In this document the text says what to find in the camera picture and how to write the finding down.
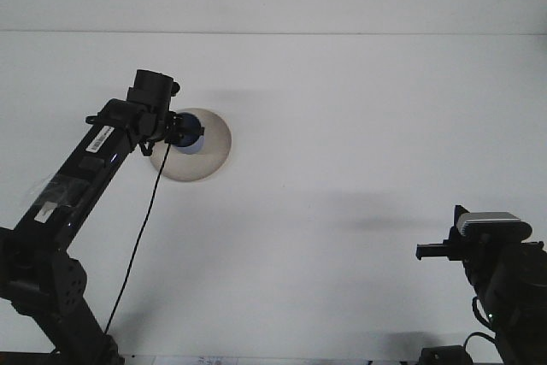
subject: white sticker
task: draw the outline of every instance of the white sticker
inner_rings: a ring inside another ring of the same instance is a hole
[[[53,211],[57,208],[57,203],[52,203],[51,201],[46,201],[40,211],[34,217],[34,220],[37,222],[46,222],[50,215],[53,214]]]
[[[91,144],[87,146],[87,149],[85,149],[85,151],[89,151],[90,153],[97,153],[113,131],[113,127],[104,126],[99,134],[93,139],[93,141],[91,141]]]

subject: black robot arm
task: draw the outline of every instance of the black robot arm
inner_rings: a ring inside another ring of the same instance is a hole
[[[462,261],[495,334],[503,362],[547,363],[547,253],[543,242],[522,242],[532,228],[509,213],[470,213],[456,206],[442,244],[418,245],[416,256]]]
[[[176,143],[186,132],[180,116],[169,111],[178,91],[172,78],[138,70],[126,100],[110,100],[86,119],[91,130],[15,229],[0,228],[0,297],[38,323],[61,363],[124,363],[83,297],[85,271],[67,248],[137,145],[149,155],[155,142]]]

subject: black cable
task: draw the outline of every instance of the black cable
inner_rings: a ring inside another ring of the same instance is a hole
[[[477,305],[477,302],[479,301],[478,297],[473,298],[472,306],[473,306],[473,313],[475,314],[475,318],[478,322],[480,322],[482,325],[487,327],[488,329],[492,330],[492,327],[490,325],[490,322],[488,322],[484,316],[480,314],[479,306]]]
[[[146,223],[148,222],[148,217],[150,217],[150,212],[152,210],[152,204],[154,203],[154,198],[156,197],[156,190],[157,185],[160,182],[160,177],[162,176],[163,168],[165,167],[165,162],[168,159],[169,149],[171,148],[171,144],[168,144],[167,149],[165,150],[165,156],[163,157],[162,165],[160,166],[160,170],[157,173],[156,182],[154,183],[154,190],[152,190],[152,198],[150,199],[150,204],[148,206],[148,211],[146,212],[146,216],[143,221],[143,225],[140,227],[140,232],[137,236],[137,241],[135,242],[135,246],[133,247],[133,253],[131,254],[131,259],[129,260],[129,265],[127,266],[126,271],[126,278],[123,280],[123,284],[120,289],[120,293],[118,294],[118,298],[116,299],[116,302],[114,304],[114,307],[112,308],[112,313],[110,314],[109,322],[107,323],[106,327],[104,328],[104,335],[107,334],[107,332],[110,329],[110,324],[112,323],[112,319],[114,318],[114,314],[116,310],[118,309],[118,305],[120,304],[121,295],[123,294],[123,291],[126,289],[127,281],[129,280],[129,274],[131,273],[131,268],[133,265],[133,261],[135,259],[135,255],[137,254],[137,248],[138,243],[140,243],[140,239],[143,236],[144,227],[146,227]]]
[[[472,337],[481,337],[481,338],[486,339],[489,342],[492,342],[494,345],[496,344],[496,340],[493,337],[491,337],[490,335],[485,334],[485,333],[476,332],[476,333],[469,334],[469,336],[465,339],[465,342],[463,343],[463,349],[464,350],[468,346],[469,339],[471,339]]]

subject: barcode label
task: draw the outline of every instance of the barcode label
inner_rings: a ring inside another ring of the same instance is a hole
[[[89,151],[90,153],[97,153],[113,131],[113,127],[104,126],[99,134],[93,139],[93,141],[91,141],[91,144],[87,146],[87,149],[85,149],[85,151]]]

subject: label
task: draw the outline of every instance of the label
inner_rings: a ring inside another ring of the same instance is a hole
[[[55,211],[56,208],[57,208],[57,203],[46,201],[45,204],[40,209],[40,211],[34,217],[34,220],[37,222],[45,223],[50,218],[50,215],[53,214],[53,211]]]
[[[99,134],[93,139],[93,141],[91,141],[91,144],[87,146],[87,149],[85,149],[85,151],[89,151],[90,153],[97,153],[113,131],[113,127],[104,126]]]

